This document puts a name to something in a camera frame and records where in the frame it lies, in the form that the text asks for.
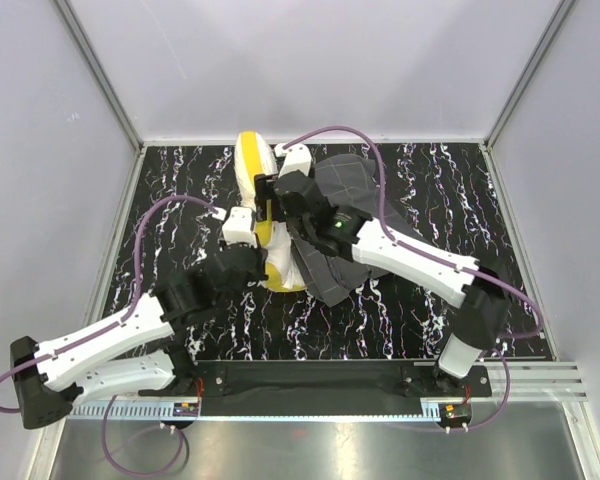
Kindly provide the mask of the grey checked pillowcase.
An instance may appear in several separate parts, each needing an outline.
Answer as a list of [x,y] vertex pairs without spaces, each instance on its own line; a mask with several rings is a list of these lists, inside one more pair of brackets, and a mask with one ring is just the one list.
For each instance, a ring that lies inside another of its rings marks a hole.
[[328,307],[343,302],[370,279],[386,270],[351,260],[353,238],[366,219],[379,216],[380,187],[375,180],[377,162],[355,154],[339,154],[316,164],[314,179],[334,208],[328,223],[317,228],[337,243],[339,254],[323,254],[309,241],[296,236],[291,253],[306,290]]

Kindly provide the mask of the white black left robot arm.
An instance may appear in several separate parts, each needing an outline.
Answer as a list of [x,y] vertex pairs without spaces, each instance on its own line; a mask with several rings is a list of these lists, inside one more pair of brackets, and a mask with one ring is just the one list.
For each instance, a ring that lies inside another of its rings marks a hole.
[[72,334],[10,345],[17,412],[27,430],[49,426],[98,395],[134,391],[188,394],[196,372],[177,336],[216,317],[233,296],[265,279],[264,250],[225,247],[172,275],[135,305]]

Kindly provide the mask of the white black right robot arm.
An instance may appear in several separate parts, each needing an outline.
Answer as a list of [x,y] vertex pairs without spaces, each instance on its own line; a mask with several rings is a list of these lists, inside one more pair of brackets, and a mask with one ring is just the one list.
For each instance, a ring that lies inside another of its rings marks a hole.
[[391,229],[359,208],[331,203],[301,171],[258,174],[254,187],[258,216],[284,225],[313,252],[392,273],[453,307],[456,320],[438,357],[434,384],[450,397],[468,387],[473,363],[495,346],[511,304],[494,270]]

